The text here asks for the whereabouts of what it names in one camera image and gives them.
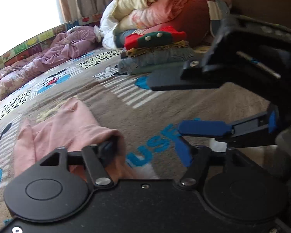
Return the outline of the red green knitted sweater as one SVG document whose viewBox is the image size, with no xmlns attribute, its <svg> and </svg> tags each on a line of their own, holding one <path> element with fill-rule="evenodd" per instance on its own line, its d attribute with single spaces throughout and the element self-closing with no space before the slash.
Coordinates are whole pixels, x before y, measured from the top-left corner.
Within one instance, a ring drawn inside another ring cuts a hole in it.
<svg viewBox="0 0 291 233">
<path fill-rule="evenodd" d="M 187 34 L 185 32 L 178 32 L 172 26 L 161 28 L 156 32 L 139 35 L 137 33 L 130 34 L 125 38 L 124 47 L 127 50 L 132 48 L 149 48 L 158 47 L 174 42 L 185 41 Z"/>
</svg>

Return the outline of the grey Mickey Mouse blanket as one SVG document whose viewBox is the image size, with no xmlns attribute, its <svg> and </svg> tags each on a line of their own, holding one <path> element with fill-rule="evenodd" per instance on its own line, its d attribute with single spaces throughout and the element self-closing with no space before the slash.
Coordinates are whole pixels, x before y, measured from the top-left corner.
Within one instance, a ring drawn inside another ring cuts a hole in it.
<svg viewBox="0 0 291 233">
<path fill-rule="evenodd" d="M 71 97 L 91 110 L 101 126 L 119 130 L 128 163 L 144 178 L 179 179 L 184 166 L 176 154 L 182 120 L 227 123 L 267 109 L 268 102 L 233 84 L 217 90 L 152 91 L 136 85 L 137 75 L 117 75 L 116 50 L 99 48 L 31 80 L 0 102 L 0 229 L 10 214 L 3 191 L 14 177 L 13 149 L 21 125 L 38 124 Z"/>
</svg>

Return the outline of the cream and pink quilt pile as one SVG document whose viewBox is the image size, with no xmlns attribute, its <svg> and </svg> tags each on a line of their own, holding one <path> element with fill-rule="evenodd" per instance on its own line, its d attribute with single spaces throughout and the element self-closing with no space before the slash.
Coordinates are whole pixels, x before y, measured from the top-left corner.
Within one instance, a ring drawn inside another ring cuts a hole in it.
<svg viewBox="0 0 291 233">
<path fill-rule="evenodd" d="M 231 6 L 231 0 L 112 0 L 100 21 L 102 45 L 116 50 L 130 34 L 171 26 L 185 32 L 189 44 L 197 46 L 215 36 Z"/>
</svg>

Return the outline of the pink child sweatshirt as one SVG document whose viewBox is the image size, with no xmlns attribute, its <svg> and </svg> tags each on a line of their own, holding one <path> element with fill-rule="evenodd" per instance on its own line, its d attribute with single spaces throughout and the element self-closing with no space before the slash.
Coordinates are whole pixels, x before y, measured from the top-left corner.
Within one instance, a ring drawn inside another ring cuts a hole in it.
<svg viewBox="0 0 291 233">
<path fill-rule="evenodd" d="M 105 170 L 116 182 L 118 179 L 140 179 L 142 175 L 126 163 L 124 136 L 117 129 L 102 127 L 90 109 L 78 98 L 68 99 L 52 117 L 32 125 L 25 119 L 14 147 L 14 173 L 20 175 L 58 147 L 80 151 L 92 144 L 105 142 L 112 136 L 118 139 L 115 158 Z"/>
</svg>

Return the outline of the purple floral duvet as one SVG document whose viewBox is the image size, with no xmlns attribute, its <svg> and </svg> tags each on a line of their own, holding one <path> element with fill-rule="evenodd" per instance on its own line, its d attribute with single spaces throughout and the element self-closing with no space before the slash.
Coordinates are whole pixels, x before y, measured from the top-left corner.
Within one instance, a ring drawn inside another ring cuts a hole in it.
<svg viewBox="0 0 291 233">
<path fill-rule="evenodd" d="M 90 52 L 100 41 L 97 26 L 76 26 L 58 34 L 46 50 L 0 70 L 0 101 L 42 73 Z"/>
</svg>

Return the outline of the colourful alphabet headboard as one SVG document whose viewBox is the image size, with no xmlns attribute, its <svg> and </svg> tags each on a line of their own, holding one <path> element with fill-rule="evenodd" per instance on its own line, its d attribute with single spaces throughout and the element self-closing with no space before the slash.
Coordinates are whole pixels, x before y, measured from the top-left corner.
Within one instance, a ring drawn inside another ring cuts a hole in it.
<svg viewBox="0 0 291 233">
<path fill-rule="evenodd" d="M 99 26 L 101 18 L 102 14 L 100 13 L 75 19 L 24 41 L 0 56 L 0 70 L 49 48 L 52 41 L 60 33 L 64 33 L 76 26 Z"/>
</svg>

